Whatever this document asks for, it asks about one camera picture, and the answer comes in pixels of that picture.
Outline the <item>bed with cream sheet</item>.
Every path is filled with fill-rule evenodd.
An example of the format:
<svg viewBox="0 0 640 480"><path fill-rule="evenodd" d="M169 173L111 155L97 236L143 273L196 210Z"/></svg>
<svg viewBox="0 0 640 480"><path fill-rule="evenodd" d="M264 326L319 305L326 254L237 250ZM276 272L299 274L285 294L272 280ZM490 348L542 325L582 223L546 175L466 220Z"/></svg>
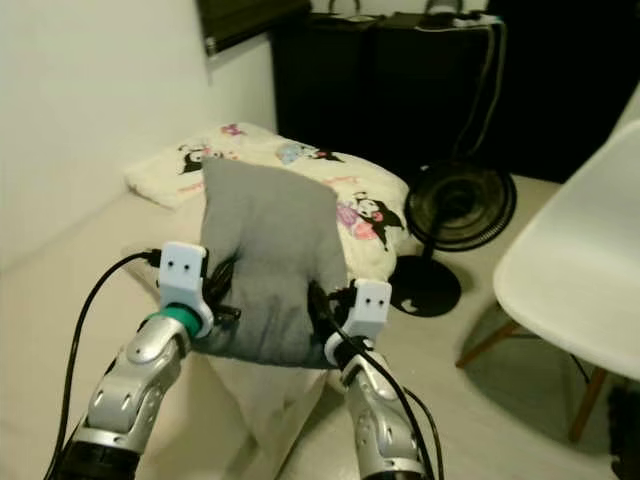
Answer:
<svg viewBox="0 0 640 480"><path fill-rule="evenodd" d="M44 480L58 430L72 430L116 352L157 308L123 271L127 253L200 243L205 192L177 210L124 193L1 274L1 480ZM250 434L209 357L192 352L157 415L138 480L264 480L288 449Z"/></svg>

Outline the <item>white chair with wooden legs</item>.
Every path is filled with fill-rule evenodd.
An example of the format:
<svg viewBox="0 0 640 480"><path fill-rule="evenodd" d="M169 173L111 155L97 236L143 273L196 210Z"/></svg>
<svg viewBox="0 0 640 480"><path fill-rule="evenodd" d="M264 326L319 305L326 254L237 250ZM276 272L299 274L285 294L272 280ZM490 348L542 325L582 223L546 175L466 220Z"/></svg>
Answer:
<svg viewBox="0 0 640 480"><path fill-rule="evenodd" d="M609 376L640 381L640 83L608 140L545 205L498 262L509 321L461 353L462 369L524 328L589 362L568 439L581 439Z"/></svg>

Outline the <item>black pedestal fan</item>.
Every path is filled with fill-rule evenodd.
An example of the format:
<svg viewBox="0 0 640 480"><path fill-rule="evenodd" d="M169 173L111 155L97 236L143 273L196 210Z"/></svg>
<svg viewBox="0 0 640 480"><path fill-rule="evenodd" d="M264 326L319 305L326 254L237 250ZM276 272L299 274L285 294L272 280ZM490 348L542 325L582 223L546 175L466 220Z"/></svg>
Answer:
<svg viewBox="0 0 640 480"><path fill-rule="evenodd" d="M475 163L425 166L404 201L404 227L422 244L401 255L390 275L390 303L404 314L436 317L460 302L461 279L436 252L476 250L494 241L515 218L512 175Z"/></svg>

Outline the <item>cartoon print cream quilt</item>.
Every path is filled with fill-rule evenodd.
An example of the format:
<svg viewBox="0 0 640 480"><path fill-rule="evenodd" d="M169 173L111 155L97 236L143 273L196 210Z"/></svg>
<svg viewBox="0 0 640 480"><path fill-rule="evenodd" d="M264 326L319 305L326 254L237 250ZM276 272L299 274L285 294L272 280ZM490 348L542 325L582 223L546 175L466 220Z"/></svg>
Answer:
<svg viewBox="0 0 640 480"><path fill-rule="evenodd" d="M411 246L404 204L410 187L384 166L352 154L289 140L250 123L216 125L125 169L136 195L175 210L204 193L209 159L274 166L333 189L335 224L353 276L388 279Z"/></svg>

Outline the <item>grey pillow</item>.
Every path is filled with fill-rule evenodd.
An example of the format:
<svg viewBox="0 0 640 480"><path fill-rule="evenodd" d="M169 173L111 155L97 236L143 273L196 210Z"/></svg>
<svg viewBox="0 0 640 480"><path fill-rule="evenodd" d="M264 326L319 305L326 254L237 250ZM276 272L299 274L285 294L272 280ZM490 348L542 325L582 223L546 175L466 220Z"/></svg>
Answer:
<svg viewBox="0 0 640 480"><path fill-rule="evenodd" d="M200 243L211 268L230 266L220 305L237 321L193 339L201 355L291 367L332 369L325 356L332 324L308 311L312 289L348 283L337 229L337 192L289 170L237 160L204 164L205 210Z"/></svg>

